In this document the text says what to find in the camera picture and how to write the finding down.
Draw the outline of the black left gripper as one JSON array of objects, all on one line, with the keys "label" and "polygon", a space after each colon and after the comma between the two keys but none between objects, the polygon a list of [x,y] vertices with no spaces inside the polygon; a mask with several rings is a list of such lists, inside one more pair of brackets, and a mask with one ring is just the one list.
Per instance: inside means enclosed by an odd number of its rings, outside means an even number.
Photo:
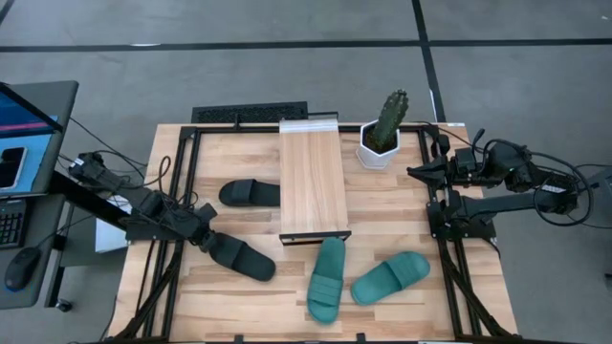
[{"label": "black left gripper", "polygon": [[209,252],[213,243],[223,240],[223,234],[210,229],[209,223],[202,209],[186,211],[184,214],[184,235],[190,242],[202,242],[199,245],[202,252]]}]

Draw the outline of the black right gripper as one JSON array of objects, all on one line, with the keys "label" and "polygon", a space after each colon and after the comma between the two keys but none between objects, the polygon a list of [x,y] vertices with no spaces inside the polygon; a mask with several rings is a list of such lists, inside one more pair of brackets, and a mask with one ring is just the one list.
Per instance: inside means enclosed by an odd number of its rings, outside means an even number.
[{"label": "black right gripper", "polygon": [[448,163],[446,160],[434,160],[419,167],[408,167],[406,171],[410,176],[422,176],[420,180],[428,187],[440,190],[447,183],[464,187],[482,186],[479,169],[480,165],[476,162],[476,168],[472,171],[458,170],[453,157]]}]

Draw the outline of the black slide sandal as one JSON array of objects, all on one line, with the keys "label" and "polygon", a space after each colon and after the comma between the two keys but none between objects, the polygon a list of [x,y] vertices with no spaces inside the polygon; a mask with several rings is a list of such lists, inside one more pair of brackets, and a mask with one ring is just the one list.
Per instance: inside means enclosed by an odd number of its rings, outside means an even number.
[{"label": "black slide sandal", "polygon": [[275,262],[246,242],[223,234],[223,240],[213,243],[209,255],[217,264],[248,276],[256,281],[268,282],[275,274]]},{"label": "black slide sandal", "polygon": [[219,192],[222,204],[234,207],[280,206],[280,186],[255,179],[226,183]]}]

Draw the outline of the green slide sandal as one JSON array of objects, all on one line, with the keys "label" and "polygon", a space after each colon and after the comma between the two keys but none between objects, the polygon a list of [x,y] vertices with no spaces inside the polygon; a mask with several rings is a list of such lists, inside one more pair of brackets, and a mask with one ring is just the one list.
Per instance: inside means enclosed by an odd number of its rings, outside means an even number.
[{"label": "green slide sandal", "polygon": [[328,325],[338,317],[344,263],[345,243],[326,238],[320,245],[306,298],[309,314],[319,323]]},{"label": "green slide sandal", "polygon": [[424,255],[403,251],[359,277],[351,286],[351,296],[358,305],[368,306],[420,282],[429,273],[430,263]]}]

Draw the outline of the white hexagonal plant pot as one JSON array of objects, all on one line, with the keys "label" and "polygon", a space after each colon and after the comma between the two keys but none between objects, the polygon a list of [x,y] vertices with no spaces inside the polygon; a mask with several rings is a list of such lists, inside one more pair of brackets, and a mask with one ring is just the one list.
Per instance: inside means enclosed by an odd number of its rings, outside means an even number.
[{"label": "white hexagonal plant pot", "polygon": [[360,143],[356,150],[357,157],[366,169],[384,170],[400,150],[400,130],[397,129],[392,146],[383,153],[377,153],[366,145],[366,134],[375,127],[376,120],[367,122],[361,126]]}]

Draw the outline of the green cactus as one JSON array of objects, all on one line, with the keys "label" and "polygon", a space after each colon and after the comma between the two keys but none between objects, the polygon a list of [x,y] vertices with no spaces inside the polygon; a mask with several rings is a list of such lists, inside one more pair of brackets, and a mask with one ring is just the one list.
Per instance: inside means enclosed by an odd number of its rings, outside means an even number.
[{"label": "green cactus", "polygon": [[396,90],[386,99],[379,119],[369,134],[372,148],[378,153],[384,153],[392,148],[396,131],[402,123],[408,110],[406,90]]}]

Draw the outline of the white box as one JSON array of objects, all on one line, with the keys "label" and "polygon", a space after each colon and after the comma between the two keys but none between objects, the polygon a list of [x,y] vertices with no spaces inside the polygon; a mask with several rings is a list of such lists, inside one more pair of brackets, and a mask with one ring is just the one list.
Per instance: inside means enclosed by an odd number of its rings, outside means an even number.
[{"label": "white box", "polygon": [[[119,207],[124,212],[130,214],[132,205],[122,196],[111,196],[108,203]],[[102,219],[96,219],[95,252],[106,253],[121,248],[126,248],[128,241],[125,239],[125,232],[116,226],[112,226]]]}]

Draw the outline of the black diagonal support bar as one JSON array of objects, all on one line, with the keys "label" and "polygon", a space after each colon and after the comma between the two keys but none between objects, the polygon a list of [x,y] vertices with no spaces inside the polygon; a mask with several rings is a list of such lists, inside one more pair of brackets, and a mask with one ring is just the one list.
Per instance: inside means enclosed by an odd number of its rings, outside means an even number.
[{"label": "black diagonal support bar", "polygon": [[77,184],[59,172],[55,171],[51,176],[48,191],[50,194],[61,194],[70,203],[87,210],[104,222],[116,226],[123,231],[126,230],[125,226],[120,222],[121,219],[128,216],[126,212],[108,203],[93,191]]}]

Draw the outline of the black computer mouse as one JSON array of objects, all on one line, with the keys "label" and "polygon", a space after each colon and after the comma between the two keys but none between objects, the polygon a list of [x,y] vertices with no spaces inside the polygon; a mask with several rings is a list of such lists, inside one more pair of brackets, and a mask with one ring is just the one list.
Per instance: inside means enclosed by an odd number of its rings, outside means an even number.
[{"label": "black computer mouse", "polygon": [[4,282],[8,290],[23,290],[31,281],[42,253],[38,247],[24,247],[9,262]]}]

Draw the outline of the black keyboard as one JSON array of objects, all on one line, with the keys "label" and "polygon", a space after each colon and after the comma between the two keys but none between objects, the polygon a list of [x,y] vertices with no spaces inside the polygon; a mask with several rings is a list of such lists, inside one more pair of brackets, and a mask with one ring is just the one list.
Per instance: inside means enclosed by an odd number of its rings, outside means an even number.
[{"label": "black keyboard", "polygon": [[0,201],[0,250],[23,246],[26,211],[23,199]]}]

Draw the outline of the black aluminium table frame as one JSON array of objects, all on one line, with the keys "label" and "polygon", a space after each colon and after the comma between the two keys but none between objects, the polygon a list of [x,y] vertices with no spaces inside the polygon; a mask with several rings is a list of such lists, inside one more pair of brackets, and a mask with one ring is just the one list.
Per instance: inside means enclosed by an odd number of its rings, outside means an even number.
[{"label": "black aluminium table frame", "polygon": [[205,134],[198,150],[180,142],[177,124],[158,127],[147,174],[155,177],[163,157],[183,150],[196,161],[194,179],[178,178],[191,187],[199,204],[217,212],[215,230],[235,236],[271,257],[272,281],[260,283],[214,263],[199,248],[186,246],[169,338],[180,341],[342,341],[363,333],[370,340],[450,339],[453,331],[438,247],[426,220],[428,193],[406,169],[422,161],[418,137],[405,133],[401,148],[381,171],[365,169],[356,150],[359,137],[345,133],[341,154],[351,236],[346,243],[344,281],[357,278],[393,254],[413,250],[427,258],[429,276],[418,284],[371,306],[357,305],[349,291],[341,297],[339,318],[330,325],[312,319],[306,293],[318,248],[285,247],[279,240],[276,208],[230,208],[219,202],[227,182],[254,178],[279,180],[278,136],[275,133]]}]

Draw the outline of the wooden shelf with black frame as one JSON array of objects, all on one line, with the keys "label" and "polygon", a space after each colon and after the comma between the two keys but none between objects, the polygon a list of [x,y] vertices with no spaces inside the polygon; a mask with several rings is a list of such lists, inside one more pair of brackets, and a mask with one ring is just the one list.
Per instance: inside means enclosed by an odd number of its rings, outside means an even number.
[{"label": "wooden shelf with black frame", "polygon": [[334,118],[279,123],[280,234],[283,246],[351,236]]}]

